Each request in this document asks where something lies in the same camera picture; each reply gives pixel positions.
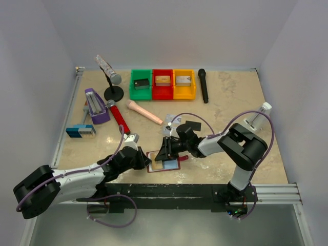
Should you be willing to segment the red leather card holder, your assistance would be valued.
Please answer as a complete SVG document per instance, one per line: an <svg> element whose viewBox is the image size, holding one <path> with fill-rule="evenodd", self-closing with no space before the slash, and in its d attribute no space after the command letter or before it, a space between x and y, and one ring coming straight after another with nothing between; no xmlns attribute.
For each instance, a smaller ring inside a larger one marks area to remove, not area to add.
<svg viewBox="0 0 328 246"><path fill-rule="evenodd" d="M149 154L151 152L147 152L146 153L146 156L149 158ZM163 170L161 171L156 171L156 172L165 172L165 171L175 171L175 170L180 170L181 166L180 166L180 163L182 161L186 161L188 160L189 157L187 155L184 155L184 156L179 156L177 159L175 160L166 160L166 161L162 161L163 162ZM148 173L155 173L155 172L150 172L149 171L149 166L150 164L147 166L147 172Z"/></svg>

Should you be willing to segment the silver VIP card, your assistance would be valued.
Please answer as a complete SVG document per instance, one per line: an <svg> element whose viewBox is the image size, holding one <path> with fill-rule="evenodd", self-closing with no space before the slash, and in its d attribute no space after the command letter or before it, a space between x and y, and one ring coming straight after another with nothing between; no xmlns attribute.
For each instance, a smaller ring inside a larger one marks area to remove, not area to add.
<svg viewBox="0 0 328 246"><path fill-rule="evenodd" d="M167 137L170 137L170 136L178 137L176 128L173 126L168 126L168 125L163 126L162 135L167 136Z"/></svg>
<svg viewBox="0 0 328 246"><path fill-rule="evenodd" d="M165 122L169 123L173 120L173 124L179 125L181 123L181 119L182 119L182 116L167 114L165 117Z"/></svg>

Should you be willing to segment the gold credit card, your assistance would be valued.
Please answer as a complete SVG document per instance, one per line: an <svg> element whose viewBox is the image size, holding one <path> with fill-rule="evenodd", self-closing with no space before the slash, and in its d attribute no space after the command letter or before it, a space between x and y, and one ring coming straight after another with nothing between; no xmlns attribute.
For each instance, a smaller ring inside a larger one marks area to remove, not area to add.
<svg viewBox="0 0 328 246"><path fill-rule="evenodd" d="M157 156L157 152L151 152L149 154L149 158L151 159L151 164L149 166L150 172L156 172L163 170L163 162L162 161L156 161L155 157Z"/></svg>

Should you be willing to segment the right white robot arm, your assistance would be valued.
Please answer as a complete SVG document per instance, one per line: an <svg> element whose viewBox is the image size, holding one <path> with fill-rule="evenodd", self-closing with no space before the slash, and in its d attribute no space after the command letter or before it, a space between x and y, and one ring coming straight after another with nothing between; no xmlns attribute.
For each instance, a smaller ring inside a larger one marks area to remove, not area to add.
<svg viewBox="0 0 328 246"><path fill-rule="evenodd" d="M155 161L177 159L179 153L185 151L195 158L225 152L236 164L230 185L238 191L247 187L255 165L268 149L263 139L240 124L233 124L223 135L216 137L198 137L187 124L178 126L176 132L177 137L163 138Z"/></svg>

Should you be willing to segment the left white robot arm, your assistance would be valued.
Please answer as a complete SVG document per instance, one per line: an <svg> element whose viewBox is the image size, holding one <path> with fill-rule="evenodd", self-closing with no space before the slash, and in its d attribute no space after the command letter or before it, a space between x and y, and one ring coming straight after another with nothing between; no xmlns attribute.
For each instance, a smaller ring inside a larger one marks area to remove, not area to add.
<svg viewBox="0 0 328 246"><path fill-rule="evenodd" d="M49 165L40 166L14 187L16 211L24 219L31 219L64 201L93 199L105 183L129 169L142 170L150 163L141 147L124 147L84 168L55 170Z"/></svg>

